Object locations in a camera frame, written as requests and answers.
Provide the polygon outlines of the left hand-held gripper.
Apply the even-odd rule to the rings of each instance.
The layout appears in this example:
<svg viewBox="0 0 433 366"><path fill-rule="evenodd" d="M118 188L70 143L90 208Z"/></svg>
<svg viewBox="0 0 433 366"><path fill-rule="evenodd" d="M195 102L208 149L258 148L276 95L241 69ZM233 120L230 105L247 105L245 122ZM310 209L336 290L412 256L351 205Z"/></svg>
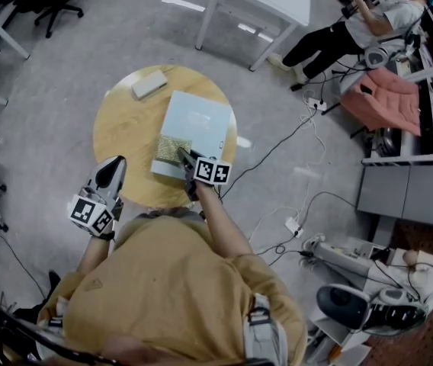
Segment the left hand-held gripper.
<svg viewBox="0 0 433 366"><path fill-rule="evenodd" d="M69 204L68 218L80 229L99 239L114 239L114 224L120 219L120 191L127 170L123 156L97 164L87 182Z"/></svg>

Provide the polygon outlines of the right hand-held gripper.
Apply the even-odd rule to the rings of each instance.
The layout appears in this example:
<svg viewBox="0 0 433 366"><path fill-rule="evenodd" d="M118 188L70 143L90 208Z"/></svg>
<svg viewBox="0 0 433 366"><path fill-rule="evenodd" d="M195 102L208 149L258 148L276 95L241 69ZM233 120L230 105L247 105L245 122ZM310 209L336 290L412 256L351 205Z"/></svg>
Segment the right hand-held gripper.
<svg viewBox="0 0 433 366"><path fill-rule="evenodd" d="M178 147L178 158L184 169L185 192L191 202L197 201L196 181L210 187L227 185L232 165L216 159L200 157L198 152Z"/></svg>

